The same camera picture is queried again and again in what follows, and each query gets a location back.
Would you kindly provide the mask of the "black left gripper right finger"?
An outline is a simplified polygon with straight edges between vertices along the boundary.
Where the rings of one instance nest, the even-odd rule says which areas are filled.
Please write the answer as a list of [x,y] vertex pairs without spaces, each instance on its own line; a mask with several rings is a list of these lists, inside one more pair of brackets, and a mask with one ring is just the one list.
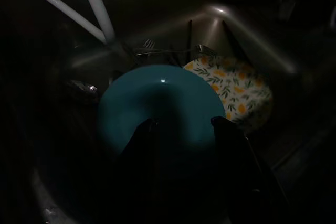
[[231,223],[290,223],[281,185],[244,132],[221,116],[211,123]]

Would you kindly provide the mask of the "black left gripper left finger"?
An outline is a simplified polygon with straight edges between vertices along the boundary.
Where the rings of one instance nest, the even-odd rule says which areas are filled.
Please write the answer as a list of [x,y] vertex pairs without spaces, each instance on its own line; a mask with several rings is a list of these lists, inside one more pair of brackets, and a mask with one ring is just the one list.
[[116,160],[114,223],[156,222],[158,129],[153,119],[142,122]]

